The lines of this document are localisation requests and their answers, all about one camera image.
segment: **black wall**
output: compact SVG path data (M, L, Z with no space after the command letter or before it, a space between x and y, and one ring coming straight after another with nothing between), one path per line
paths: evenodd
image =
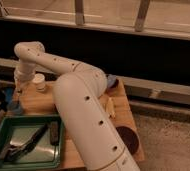
M0 57L13 56L17 42L35 40L106 73L190 85L190 41L0 20Z

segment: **railing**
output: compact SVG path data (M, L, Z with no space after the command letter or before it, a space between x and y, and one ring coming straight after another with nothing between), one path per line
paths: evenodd
M0 18L190 40L190 0L0 0Z

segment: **floor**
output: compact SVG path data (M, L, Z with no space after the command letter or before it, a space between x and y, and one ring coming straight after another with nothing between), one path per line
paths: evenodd
M136 108L135 103L132 104L146 157L145 161L138 163L141 171L190 171L190 112L170 107L168 114L164 106L157 106L158 109L162 108L162 111L153 108L143 110L143 103L141 103L142 108L138 102ZM181 120L181 113L184 113L183 116L188 119Z

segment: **cup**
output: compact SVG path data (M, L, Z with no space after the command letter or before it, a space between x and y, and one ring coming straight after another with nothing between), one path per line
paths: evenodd
M34 83L37 91L44 92L46 90L45 76L43 74L35 74L32 82Z

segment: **screw hole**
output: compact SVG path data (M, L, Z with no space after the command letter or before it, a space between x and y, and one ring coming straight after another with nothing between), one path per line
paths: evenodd
M89 100L89 99L90 99L90 97L89 97L89 96L86 96L84 99L85 99L85 100Z
M116 150L117 150L117 146L114 146L114 147L112 148L112 150L113 150L113 151L116 151Z
M99 123L98 123L99 125L103 125L103 121L99 121Z
M127 158L125 158L125 159L123 160L122 165L126 164L126 162L127 162Z

